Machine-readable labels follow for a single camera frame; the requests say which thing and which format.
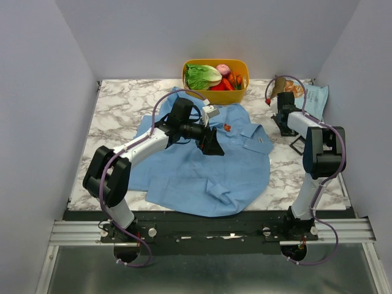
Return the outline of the blue shirt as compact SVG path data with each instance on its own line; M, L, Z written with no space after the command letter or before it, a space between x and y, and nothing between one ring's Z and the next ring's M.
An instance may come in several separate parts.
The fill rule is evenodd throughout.
M181 140L131 169L128 188L146 192L148 202L198 216L229 216L249 206L269 183L273 144L240 104L219 112L210 125L223 156L206 156L193 140Z

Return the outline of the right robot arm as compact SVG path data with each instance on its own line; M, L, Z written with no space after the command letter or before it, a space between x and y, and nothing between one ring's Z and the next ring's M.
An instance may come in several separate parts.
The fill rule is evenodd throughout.
M345 168L345 130L327 126L297 108L292 92L279 93L276 106L277 113L272 119L281 135L299 135L304 139L304 181L282 224L282 234L294 240L311 232L325 187Z

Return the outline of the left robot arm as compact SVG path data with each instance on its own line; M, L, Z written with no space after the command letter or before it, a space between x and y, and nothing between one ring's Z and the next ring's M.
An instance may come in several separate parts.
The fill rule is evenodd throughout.
M224 155L217 129L209 126L209 120L218 114L219 109L208 101L197 108L191 100L179 97L170 112L153 121L143 135L117 148L101 146L95 151L83 187L116 224L115 235L121 241L131 241L136 233L135 216L125 200L131 169L180 138L193 140L204 155Z

